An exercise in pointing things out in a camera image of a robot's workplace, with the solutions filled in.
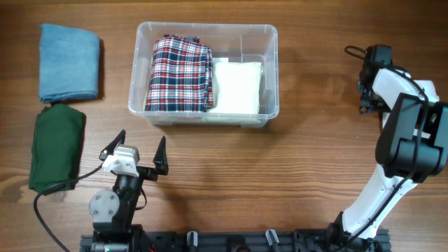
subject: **white towel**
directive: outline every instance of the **white towel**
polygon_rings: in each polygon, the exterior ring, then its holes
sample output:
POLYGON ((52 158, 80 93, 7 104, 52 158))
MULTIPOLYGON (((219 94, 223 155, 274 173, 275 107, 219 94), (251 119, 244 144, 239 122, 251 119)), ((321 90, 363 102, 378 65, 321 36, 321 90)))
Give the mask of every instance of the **white towel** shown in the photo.
POLYGON ((260 62, 213 64, 213 100, 215 106, 207 113, 219 113, 220 117, 205 117, 208 123, 253 124, 256 118, 223 118, 225 114, 258 114, 260 108, 260 62))

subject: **blue towel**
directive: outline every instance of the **blue towel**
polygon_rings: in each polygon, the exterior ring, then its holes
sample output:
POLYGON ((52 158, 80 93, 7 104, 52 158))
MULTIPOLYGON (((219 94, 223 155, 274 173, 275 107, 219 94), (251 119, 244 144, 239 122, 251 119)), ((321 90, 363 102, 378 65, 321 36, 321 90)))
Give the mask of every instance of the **blue towel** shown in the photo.
POLYGON ((54 24, 42 24, 41 30, 40 101, 97 98, 98 36, 54 24))

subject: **green cloth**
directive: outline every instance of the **green cloth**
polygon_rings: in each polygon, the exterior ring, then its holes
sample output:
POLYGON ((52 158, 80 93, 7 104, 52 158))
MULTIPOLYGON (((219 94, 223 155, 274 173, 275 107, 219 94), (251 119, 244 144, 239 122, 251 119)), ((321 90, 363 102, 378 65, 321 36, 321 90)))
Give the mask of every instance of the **green cloth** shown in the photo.
MULTIPOLYGON (((85 115, 66 104, 45 107, 34 126, 29 189, 41 192, 78 176, 85 115)), ((75 183, 62 190, 73 189, 75 183)))

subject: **red plaid fabric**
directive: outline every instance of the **red plaid fabric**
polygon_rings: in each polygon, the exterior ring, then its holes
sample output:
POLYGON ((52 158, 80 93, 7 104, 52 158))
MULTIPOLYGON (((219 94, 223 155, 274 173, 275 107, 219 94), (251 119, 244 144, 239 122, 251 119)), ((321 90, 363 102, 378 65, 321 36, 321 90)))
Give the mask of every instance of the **red plaid fabric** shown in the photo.
POLYGON ((211 49, 193 39, 157 40, 145 110, 207 111, 214 104, 212 67, 211 49))
MULTIPOLYGON (((165 34, 164 35, 165 38, 168 37, 168 36, 173 36, 175 38, 178 38, 178 36, 176 36, 176 35, 171 35, 171 34, 165 34)), ((188 41, 193 41, 193 42, 196 42, 196 43, 200 42, 200 39, 199 39, 198 36, 195 36, 195 37, 183 37, 182 39, 186 39, 188 41)))

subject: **wood grain surface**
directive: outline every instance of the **wood grain surface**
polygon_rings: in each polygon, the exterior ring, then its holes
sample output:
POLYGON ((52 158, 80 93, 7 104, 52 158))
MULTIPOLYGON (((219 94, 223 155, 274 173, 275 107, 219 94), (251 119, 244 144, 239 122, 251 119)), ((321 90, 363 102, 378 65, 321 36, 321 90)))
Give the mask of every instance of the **wood grain surface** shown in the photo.
MULTIPOLYGON (((90 30, 104 42, 100 98, 70 105, 87 115, 80 173, 121 129, 151 160, 167 137, 169 175, 144 183, 147 231, 232 232, 325 228, 375 168, 377 114, 358 114, 361 62, 344 46, 393 47, 394 63, 432 80, 448 99, 448 5, 443 1, 190 1, 0 6, 0 251, 59 251, 34 215, 28 189, 39 102, 39 25, 90 30), (155 127, 127 110, 137 26, 144 21, 271 24, 279 33, 280 114, 262 129, 155 127)), ((98 172, 39 209, 72 251, 92 233, 98 172)), ((393 251, 448 249, 448 175, 406 195, 383 223, 393 251)))

